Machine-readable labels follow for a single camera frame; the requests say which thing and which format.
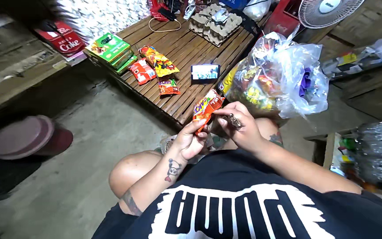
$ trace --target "black t-shirt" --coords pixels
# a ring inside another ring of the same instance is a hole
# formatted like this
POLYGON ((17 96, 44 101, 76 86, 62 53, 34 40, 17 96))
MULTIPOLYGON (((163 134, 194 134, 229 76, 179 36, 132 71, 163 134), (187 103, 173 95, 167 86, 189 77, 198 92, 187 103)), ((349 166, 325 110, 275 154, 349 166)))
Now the black t-shirt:
POLYGON ((221 150, 163 191, 121 238, 382 238, 382 199, 320 193, 243 150, 221 150))

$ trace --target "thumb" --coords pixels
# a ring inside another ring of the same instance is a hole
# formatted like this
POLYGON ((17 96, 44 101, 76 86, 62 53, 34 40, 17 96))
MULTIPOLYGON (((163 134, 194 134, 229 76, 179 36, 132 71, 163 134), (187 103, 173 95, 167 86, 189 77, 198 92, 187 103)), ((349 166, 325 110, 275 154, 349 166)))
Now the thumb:
POLYGON ((201 120, 193 120, 192 123, 188 124, 185 126, 181 132, 185 134, 193 134, 196 132, 199 128, 201 128, 204 123, 206 122, 206 119, 201 119, 201 120))
POLYGON ((231 136, 231 130, 228 127, 228 122, 225 119, 218 117, 218 122, 228 136, 231 136))

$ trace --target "panda tattoo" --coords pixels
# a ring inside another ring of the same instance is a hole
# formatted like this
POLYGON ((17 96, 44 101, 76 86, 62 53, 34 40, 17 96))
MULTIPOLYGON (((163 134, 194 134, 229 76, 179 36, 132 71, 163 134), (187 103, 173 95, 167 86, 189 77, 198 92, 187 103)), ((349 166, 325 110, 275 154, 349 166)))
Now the panda tattoo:
POLYGON ((165 181, 172 182, 170 179, 170 175, 176 176, 178 175, 178 170, 181 169, 181 164, 173 159, 169 159, 169 170, 167 171, 167 177, 165 181))

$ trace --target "forearm tattoo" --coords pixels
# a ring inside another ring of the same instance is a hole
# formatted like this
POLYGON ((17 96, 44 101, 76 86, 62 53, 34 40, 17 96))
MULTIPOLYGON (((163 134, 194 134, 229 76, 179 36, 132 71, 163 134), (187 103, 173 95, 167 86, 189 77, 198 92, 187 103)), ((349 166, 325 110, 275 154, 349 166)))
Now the forearm tattoo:
POLYGON ((121 199, 126 203, 126 206, 128 206, 129 210, 133 215, 140 216, 142 214, 141 210, 135 204, 134 198, 132 197, 129 189, 126 191, 126 193, 122 196, 121 199))
POLYGON ((165 181, 172 182, 172 179, 170 176, 177 176, 178 170, 181 169, 181 164, 173 159, 169 159, 169 170, 167 171, 167 177, 165 178, 165 181))
POLYGON ((284 148, 281 133, 279 131, 276 134, 271 135, 269 141, 284 148))

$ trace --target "white cable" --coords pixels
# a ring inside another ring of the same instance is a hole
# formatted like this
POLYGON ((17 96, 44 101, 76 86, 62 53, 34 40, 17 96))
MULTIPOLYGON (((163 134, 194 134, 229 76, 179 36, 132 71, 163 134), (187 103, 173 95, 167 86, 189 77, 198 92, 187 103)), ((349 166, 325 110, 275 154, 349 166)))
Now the white cable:
POLYGON ((178 22, 178 20, 176 20, 176 19, 175 19, 175 21, 179 23, 179 28, 178 28, 178 29, 172 29, 172 30, 164 30, 164 31, 154 31, 154 30, 151 28, 151 26, 150 26, 150 22, 151 22, 151 20, 153 20, 153 19, 155 19, 155 18, 161 18, 161 17, 153 17, 153 18, 152 18, 152 19, 150 19, 150 21, 148 22, 148 27, 149 27, 149 28, 150 28, 150 30, 152 30, 153 32, 177 31, 177 30, 181 29, 181 27, 182 27, 181 23, 180 23, 180 22, 178 22))

